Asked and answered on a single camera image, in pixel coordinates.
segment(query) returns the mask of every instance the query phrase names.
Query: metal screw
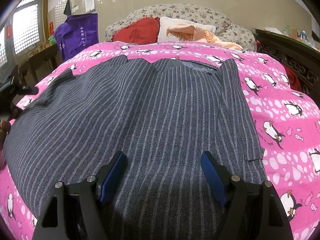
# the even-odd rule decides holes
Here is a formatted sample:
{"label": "metal screw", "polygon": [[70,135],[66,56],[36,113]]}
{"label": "metal screw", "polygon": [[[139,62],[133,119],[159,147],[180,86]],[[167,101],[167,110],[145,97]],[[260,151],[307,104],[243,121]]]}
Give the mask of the metal screw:
{"label": "metal screw", "polygon": [[272,182],[269,181],[269,180],[266,180],[266,181],[264,182],[264,184],[265,184],[267,187],[271,187],[271,186],[272,186]]}
{"label": "metal screw", "polygon": [[58,181],[56,184],[54,184],[54,186],[55,186],[56,188],[60,188],[60,187],[62,187],[62,182],[61,182],[61,181]]}
{"label": "metal screw", "polygon": [[90,175],[87,177],[87,182],[93,182],[93,181],[95,181],[95,179],[96,179],[96,176]]}
{"label": "metal screw", "polygon": [[232,176],[231,176],[231,179],[232,179],[233,181],[239,181],[239,180],[240,180],[240,177],[237,176],[237,175],[232,175]]}

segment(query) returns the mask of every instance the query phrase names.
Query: purple bag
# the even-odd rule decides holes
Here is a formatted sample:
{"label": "purple bag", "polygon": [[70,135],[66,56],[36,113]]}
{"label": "purple bag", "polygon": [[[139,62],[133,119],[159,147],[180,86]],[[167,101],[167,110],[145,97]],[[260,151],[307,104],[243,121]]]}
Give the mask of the purple bag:
{"label": "purple bag", "polygon": [[65,62],[87,47],[97,44],[98,14],[71,15],[53,34]]}

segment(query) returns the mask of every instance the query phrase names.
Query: pillow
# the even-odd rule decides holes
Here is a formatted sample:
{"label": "pillow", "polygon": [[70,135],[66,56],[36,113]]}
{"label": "pillow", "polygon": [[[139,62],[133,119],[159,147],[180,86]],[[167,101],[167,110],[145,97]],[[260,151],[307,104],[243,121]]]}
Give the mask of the pillow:
{"label": "pillow", "polygon": [[112,41],[123,41],[138,45],[155,43],[159,28],[158,17],[155,19],[152,17],[141,18],[129,26],[118,30],[112,37]]}
{"label": "pillow", "polygon": [[172,19],[169,17],[160,17],[160,31],[159,31],[159,35],[158,35],[158,42],[159,41],[179,41],[179,38],[175,37],[173,35],[170,37],[167,37],[167,28],[169,28],[172,25],[177,25],[177,24],[187,24],[187,25],[191,24],[195,27],[206,29],[213,34],[216,32],[216,27],[213,25],[203,25],[200,23],[194,23],[194,22],[182,20],[182,19]]}

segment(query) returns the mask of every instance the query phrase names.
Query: peach fringed blanket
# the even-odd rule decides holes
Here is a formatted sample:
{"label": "peach fringed blanket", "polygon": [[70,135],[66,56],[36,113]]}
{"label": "peach fringed blanket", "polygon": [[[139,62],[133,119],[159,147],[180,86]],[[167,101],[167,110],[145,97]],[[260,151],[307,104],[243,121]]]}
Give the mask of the peach fringed blanket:
{"label": "peach fringed blanket", "polygon": [[195,27],[193,25],[177,24],[167,29],[167,36],[174,35],[181,41],[199,41],[213,43],[228,49],[243,50],[243,48],[233,42],[221,41],[216,35],[208,30]]}

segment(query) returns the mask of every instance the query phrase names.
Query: penguin print bedsheet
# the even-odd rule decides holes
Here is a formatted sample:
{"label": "penguin print bedsheet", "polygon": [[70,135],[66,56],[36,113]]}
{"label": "penguin print bedsheet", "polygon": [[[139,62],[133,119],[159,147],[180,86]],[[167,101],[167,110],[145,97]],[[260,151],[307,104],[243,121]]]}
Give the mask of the penguin print bedsheet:
{"label": "penguin print bedsheet", "polygon": [[[263,164],[290,222],[294,239],[308,239],[320,220],[320,110],[307,95],[290,88],[284,67],[268,55],[225,49],[201,42],[159,42],[131,45],[108,42],[93,45],[60,65],[38,83],[39,94],[66,68],[82,74],[119,55],[129,59],[161,58],[198,61],[219,67],[235,60],[243,94],[261,146]],[[25,96],[25,108],[36,99]],[[17,240],[32,239],[37,219],[20,197],[8,167],[0,173],[0,214]]]}

